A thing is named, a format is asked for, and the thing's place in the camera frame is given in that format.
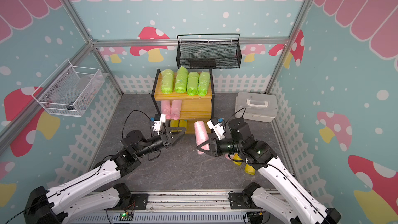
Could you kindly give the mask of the green roll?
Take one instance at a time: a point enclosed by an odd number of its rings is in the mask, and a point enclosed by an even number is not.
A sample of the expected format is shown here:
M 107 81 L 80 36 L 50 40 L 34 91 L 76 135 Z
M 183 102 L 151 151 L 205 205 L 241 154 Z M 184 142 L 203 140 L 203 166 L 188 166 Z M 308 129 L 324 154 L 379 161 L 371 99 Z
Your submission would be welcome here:
M 174 90 L 176 93 L 182 94 L 185 93 L 187 90 L 187 83 L 188 83 L 188 70 L 181 66 L 177 71 L 177 76 L 175 80 Z
M 195 96 L 198 94 L 199 73 L 190 72 L 187 79 L 186 93 L 188 96 Z
M 201 74 L 199 75 L 199 82 L 198 82 L 198 95 L 206 96 L 209 85 L 210 85 L 210 73 L 201 72 Z
M 163 94 L 171 94 L 174 86 L 174 72 L 171 69 L 165 69 L 161 72 L 161 75 L 161 92 Z

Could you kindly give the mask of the yellow roll front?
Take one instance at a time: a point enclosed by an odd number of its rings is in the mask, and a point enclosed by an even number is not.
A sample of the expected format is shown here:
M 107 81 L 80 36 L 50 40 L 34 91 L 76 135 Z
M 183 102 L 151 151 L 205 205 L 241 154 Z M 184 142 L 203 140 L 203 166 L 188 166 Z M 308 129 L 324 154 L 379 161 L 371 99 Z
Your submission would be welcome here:
M 179 120 L 179 125 L 178 126 L 181 127 L 181 128 L 186 128 L 187 124 L 188 124 L 187 120 Z

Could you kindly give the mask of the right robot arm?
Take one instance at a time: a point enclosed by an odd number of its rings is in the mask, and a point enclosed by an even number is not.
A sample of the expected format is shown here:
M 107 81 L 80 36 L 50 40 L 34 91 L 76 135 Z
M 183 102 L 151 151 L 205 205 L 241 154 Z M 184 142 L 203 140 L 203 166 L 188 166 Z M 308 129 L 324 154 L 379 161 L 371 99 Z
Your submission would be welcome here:
M 194 124 L 199 152 L 219 157 L 238 155 L 236 162 L 244 162 L 265 177 L 283 200 L 271 195 L 257 183 L 243 190 L 243 197 L 256 207 L 266 210 L 285 224 L 337 224 L 341 214 L 316 200 L 295 179 L 276 152 L 264 141 L 255 139 L 243 117 L 224 120 L 213 118 L 207 123 Z

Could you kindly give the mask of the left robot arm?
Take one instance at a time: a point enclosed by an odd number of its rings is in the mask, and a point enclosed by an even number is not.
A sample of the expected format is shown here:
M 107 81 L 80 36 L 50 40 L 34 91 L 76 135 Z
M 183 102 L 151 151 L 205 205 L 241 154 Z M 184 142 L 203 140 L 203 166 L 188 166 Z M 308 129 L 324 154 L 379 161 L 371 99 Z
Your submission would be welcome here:
M 119 130 L 110 154 L 97 156 L 103 165 L 88 170 L 88 161 L 73 154 L 71 159 L 84 168 L 70 166 L 66 176 L 57 176 L 55 170 L 61 167 L 61 155 L 66 154 L 70 143 L 67 138 L 72 133 L 73 130 L 58 132 L 48 142 L 40 135 L 39 143 L 15 161 L 11 160 L 11 151 L 1 156 L 1 223 L 23 224 L 25 209 L 32 211 L 46 203 L 54 206 L 54 213 L 61 213 L 88 193 L 123 182 L 121 172 L 110 162 L 122 148 Z

